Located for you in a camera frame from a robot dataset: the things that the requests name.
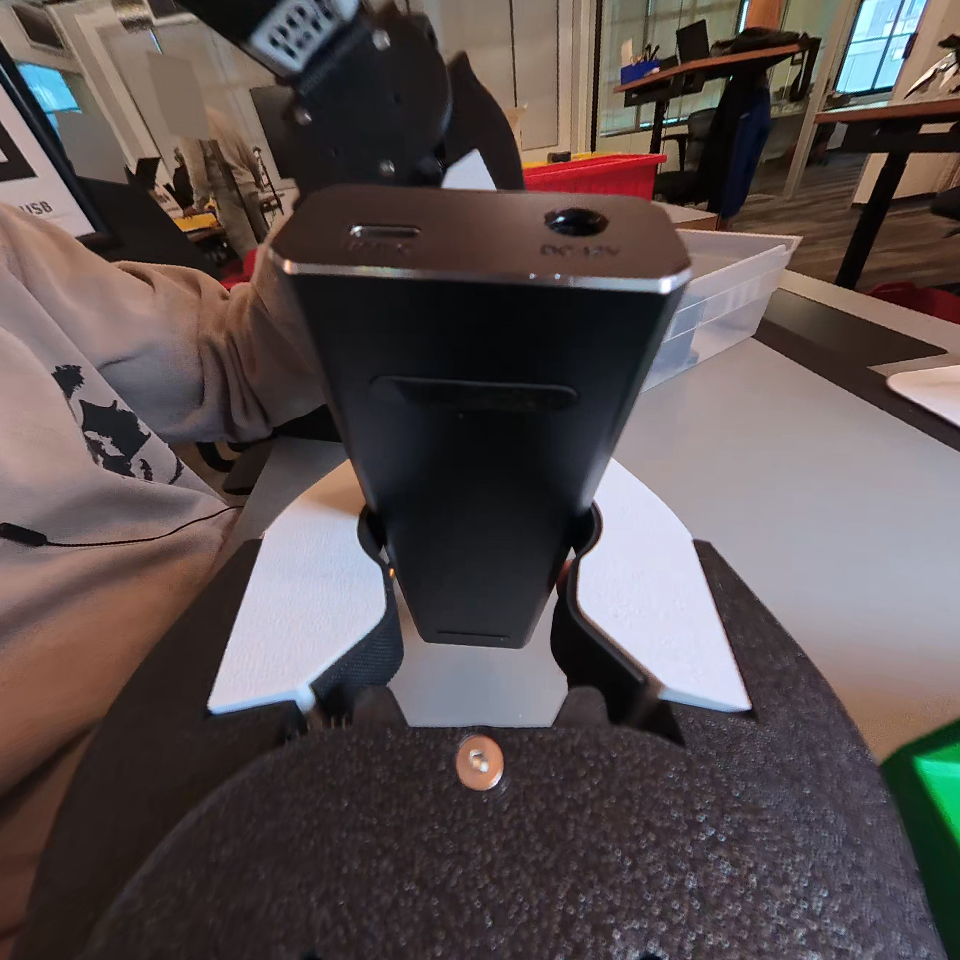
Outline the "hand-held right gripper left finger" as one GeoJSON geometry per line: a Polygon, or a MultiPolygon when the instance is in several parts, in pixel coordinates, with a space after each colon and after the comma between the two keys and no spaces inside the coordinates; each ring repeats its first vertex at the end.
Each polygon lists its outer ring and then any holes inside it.
{"type": "Polygon", "coordinates": [[[351,714],[364,690],[390,684],[403,654],[394,571],[344,462],[260,539],[207,709],[351,714]]]}

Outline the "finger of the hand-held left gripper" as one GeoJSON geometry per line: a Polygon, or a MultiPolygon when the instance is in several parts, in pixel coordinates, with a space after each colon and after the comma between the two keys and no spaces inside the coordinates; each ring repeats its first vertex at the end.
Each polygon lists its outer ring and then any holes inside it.
{"type": "Polygon", "coordinates": [[[471,150],[446,169],[442,189],[496,191],[496,186],[479,150],[471,150]]]}

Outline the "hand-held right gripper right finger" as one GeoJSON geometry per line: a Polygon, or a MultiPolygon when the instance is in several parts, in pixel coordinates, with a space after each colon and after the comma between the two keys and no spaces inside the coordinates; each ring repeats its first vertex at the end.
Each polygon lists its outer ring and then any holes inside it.
{"type": "Polygon", "coordinates": [[[551,653],[568,693],[554,725],[683,736],[672,708],[753,705],[690,531],[610,460],[557,585],[551,653]]]}

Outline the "wide dark grey usb hub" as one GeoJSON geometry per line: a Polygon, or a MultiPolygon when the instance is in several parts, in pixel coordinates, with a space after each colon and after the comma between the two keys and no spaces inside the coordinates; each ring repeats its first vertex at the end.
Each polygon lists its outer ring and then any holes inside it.
{"type": "Polygon", "coordinates": [[[666,210],[340,184],[270,256],[419,635],[522,648],[692,276],[666,210]]]}

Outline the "clear plastic bin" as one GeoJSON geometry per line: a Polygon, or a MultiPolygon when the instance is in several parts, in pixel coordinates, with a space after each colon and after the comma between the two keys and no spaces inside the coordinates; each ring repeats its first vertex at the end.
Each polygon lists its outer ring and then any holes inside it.
{"type": "Polygon", "coordinates": [[[798,235],[683,229],[693,276],[641,387],[648,391],[754,336],[798,235]]]}

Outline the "person's left forearm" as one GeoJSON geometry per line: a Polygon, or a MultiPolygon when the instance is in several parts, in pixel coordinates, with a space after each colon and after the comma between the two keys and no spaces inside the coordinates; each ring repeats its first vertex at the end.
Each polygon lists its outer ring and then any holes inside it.
{"type": "Polygon", "coordinates": [[[265,439],[326,402],[305,322],[268,246],[227,290],[198,270],[121,263],[126,342],[102,366],[170,442],[265,439]]]}

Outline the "red ribbed bin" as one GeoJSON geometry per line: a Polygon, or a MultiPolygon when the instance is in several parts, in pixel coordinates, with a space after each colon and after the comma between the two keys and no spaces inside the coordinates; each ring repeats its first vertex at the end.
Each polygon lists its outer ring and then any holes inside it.
{"type": "Polygon", "coordinates": [[[650,201],[662,153],[608,153],[524,167],[527,190],[548,193],[631,196],[650,201]]]}

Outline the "person's torso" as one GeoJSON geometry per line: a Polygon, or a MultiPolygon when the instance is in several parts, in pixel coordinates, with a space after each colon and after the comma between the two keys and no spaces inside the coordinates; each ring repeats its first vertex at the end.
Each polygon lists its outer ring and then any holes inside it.
{"type": "Polygon", "coordinates": [[[2,206],[2,958],[90,732],[206,580],[233,510],[103,377],[125,276],[2,206]]]}

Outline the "black office chair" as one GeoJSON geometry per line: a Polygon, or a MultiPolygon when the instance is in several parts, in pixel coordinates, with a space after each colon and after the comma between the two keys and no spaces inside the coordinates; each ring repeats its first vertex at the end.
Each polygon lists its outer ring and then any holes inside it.
{"type": "Polygon", "coordinates": [[[715,107],[694,111],[687,118],[685,133],[666,137],[677,143],[678,169],[656,175],[654,200],[682,207],[696,205],[707,199],[707,175],[701,173],[700,166],[710,140],[715,114],[715,107]]]}

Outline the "wooden standing desk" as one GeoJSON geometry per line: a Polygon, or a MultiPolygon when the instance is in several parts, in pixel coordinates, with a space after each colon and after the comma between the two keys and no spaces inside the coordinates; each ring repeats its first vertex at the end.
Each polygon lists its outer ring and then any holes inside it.
{"type": "Polygon", "coordinates": [[[913,154],[958,154],[958,121],[958,97],[825,110],[815,116],[817,126],[847,126],[843,151],[886,156],[846,247],[834,281],[837,286],[856,289],[909,158],[913,154]]]}
{"type": "Polygon", "coordinates": [[[819,37],[804,34],[792,44],[691,60],[668,69],[660,68],[643,78],[619,84],[614,93],[623,94],[625,108],[654,103],[649,153],[659,154],[667,105],[671,100],[700,92],[707,82],[713,80],[743,76],[756,81],[779,63],[794,59],[800,54],[807,54],[810,48],[817,53],[820,44],[819,37]]]}

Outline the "dark blue hanging jacket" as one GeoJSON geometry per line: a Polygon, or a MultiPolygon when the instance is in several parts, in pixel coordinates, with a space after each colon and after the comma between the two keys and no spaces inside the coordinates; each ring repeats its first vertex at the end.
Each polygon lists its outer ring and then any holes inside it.
{"type": "Polygon", "coordinates": [[[772,127],[770,91],[762,82],[739,108],[726,173],[716,199],[711,200],[720,221],[731,221],[745,204],[772,127]]]}

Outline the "green plastic bin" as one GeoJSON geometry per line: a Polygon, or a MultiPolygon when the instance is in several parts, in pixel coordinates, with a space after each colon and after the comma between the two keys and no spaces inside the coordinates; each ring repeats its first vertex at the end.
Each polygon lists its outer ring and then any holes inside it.
{"type": "Polygon", "coordinates": [[[896,750],[880,770],[918,863],[946,955],[959,957],[959,722],[896,750]]]}

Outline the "framed marker poster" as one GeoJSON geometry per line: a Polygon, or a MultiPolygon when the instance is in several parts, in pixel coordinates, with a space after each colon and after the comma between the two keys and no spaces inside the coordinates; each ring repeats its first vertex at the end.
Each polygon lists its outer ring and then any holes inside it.
{"type": "Polygon", "coordinates": [[[5,47],[1,48],[1,201],[60,227],[92,249],[116,244],[5,47]]]}

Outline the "instruction sheet on stand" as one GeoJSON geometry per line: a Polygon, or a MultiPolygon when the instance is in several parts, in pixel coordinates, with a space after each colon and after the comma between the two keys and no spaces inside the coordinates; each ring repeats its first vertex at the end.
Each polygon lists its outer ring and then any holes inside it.
{"type": "Polygon", "coordinates": [[[890,390],[959,427],[959,365],[904,370],[886,378],[890,390]]]}

